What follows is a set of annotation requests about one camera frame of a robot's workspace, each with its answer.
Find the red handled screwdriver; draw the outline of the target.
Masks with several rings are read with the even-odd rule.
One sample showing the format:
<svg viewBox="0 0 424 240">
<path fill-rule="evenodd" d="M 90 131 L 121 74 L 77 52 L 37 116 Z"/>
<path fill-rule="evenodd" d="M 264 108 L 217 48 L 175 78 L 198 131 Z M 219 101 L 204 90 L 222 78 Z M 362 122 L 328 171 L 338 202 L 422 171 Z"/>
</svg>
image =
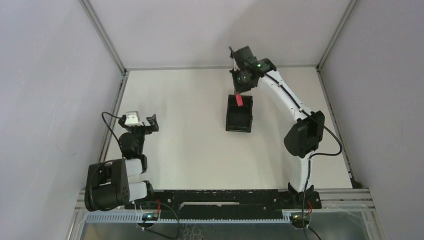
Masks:
<svg viewBox="0 0 424 240">
<path fill-rule="evenodd" d="M 238 107 L 243 106 L 243 105 L 244 105 L 244 102 L 243 102 L 243 97 L 242 97 L 242 95 L 241 95 L 240 93 L 236 93 L 234 96 L 235 96 L 235 100 L 236 100 L 236 104 L 237 104 L 237 106 L 238 106 Z"/>
</svg>

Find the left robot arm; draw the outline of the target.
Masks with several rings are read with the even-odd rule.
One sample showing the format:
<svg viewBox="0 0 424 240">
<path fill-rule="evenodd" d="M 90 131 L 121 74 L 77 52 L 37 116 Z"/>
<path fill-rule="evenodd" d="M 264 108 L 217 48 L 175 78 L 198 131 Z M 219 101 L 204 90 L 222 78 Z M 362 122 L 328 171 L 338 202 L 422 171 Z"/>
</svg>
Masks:
<svg viewBox="0 0 424 240">
<path fill-rule="evenodd" d="M 91 164 L 88 167 L 84 204 L 88 211 L 111 211 L 130 203 L 149 209 L 157 196 L 148 180 L 131 181 L 148 170 L 148 158 L 143 153 L 147 135 L 159 131 L 157 116 L 141 121 L 138 111 L 129 111 L 115 116 L 125 132 L 117 136 L 111 132 L 118 144 L 121 157 Z"/>
</svg>

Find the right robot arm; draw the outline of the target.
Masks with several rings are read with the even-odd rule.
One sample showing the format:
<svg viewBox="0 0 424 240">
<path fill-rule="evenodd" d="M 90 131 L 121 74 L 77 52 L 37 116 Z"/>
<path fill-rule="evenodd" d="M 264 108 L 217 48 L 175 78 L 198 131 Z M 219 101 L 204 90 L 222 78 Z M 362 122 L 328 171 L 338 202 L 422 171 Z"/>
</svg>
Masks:
<svg viewBox="0 0 424 240">
<path fill-rule="evenodd" d="M 268 59 L 257 59 L 249 46 L 230 50 L 230 70 L 237 107 L 244 106 L 242 93 L 259 88 L 291 124 L 283 139 L 286 150 L 296 160 L 288 183 L 289 203 L 302 208 L 314 191 L 310 181 L 311 158 L 323 139 L 325 115 L 305 106 L 283 80 L 277 67 Z"/>
</svg>

